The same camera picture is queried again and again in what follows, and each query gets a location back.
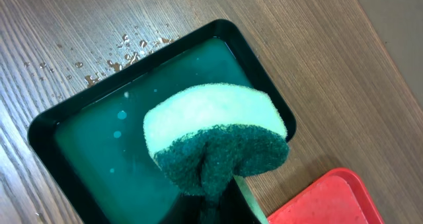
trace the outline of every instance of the green liquid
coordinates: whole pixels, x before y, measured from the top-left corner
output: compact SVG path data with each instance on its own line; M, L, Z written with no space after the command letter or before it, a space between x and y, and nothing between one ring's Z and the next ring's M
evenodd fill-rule
M178 188L148 155L143 119L170 96L205 83L251 87L229 48L217 38L176 56L58 126L57 144L112 223L158 223L173 205Z

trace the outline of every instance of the brown tabletop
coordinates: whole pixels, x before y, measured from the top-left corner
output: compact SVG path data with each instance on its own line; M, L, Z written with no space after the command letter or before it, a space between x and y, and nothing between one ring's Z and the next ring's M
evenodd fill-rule
M386 223L423 223L423 112L356 0L0 0L0 223L81 222L27 145L31 120L141 40L153 52L219 18L297 118L287 163L247 180L265 214L348 167Z

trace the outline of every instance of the green and white sponge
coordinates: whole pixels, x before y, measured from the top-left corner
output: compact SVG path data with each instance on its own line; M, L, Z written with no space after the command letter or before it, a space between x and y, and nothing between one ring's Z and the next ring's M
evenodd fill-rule
M234 175L273 170L288 157L287 130L270 97L207 84L173 95L144 118L151 158L184 193L218 202Z

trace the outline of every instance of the gray floor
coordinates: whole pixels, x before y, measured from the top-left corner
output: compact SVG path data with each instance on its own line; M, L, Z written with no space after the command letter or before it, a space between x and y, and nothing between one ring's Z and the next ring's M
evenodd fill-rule
M358 0L423 106L423 0Z

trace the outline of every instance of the red tray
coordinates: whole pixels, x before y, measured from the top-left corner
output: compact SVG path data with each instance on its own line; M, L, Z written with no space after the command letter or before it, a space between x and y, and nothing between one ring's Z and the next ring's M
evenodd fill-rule
M268 218L269 224L383 224L360 177L336 168Z

